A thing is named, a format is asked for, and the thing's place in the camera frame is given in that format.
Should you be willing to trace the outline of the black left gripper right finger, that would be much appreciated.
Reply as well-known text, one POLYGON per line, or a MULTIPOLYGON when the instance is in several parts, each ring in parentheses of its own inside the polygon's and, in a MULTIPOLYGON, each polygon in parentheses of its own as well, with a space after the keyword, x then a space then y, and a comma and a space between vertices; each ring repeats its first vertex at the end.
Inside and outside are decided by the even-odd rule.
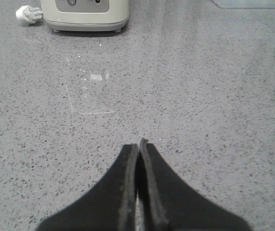
POLYGON ((242 217, 216 205, 187 185, 153 143, 142 139, 137 189, 146 231, 250 231, 242 217))

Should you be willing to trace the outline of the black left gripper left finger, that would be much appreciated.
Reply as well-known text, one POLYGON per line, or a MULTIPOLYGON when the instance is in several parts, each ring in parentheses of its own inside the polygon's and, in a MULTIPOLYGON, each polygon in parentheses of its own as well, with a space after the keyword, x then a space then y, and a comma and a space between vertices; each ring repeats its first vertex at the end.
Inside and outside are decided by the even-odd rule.
POLYGON ((80 199, 46 218, 38 231, 133 231, 138 146, 124 145, 110 169, 80 199))

